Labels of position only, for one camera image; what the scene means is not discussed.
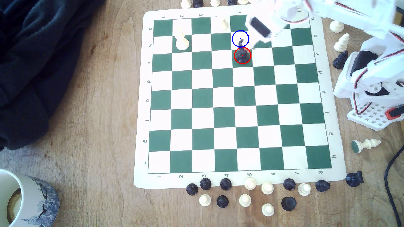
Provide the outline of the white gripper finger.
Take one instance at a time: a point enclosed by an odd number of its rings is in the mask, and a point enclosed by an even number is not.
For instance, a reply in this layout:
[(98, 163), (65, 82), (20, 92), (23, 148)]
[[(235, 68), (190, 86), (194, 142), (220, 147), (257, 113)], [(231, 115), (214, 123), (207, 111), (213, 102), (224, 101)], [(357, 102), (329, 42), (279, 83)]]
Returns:
[(272, 38), (253, 38), (253, 48), (268, 48), (271, 47)]

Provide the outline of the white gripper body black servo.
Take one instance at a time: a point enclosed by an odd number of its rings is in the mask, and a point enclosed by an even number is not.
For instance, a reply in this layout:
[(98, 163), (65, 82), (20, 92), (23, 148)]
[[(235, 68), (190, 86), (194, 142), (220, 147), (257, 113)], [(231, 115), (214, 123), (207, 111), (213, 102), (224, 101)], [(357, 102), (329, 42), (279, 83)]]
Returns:
[(275, 38), (295, 15), (294, 6), (249, 6), (246, 26), (258, 40)]

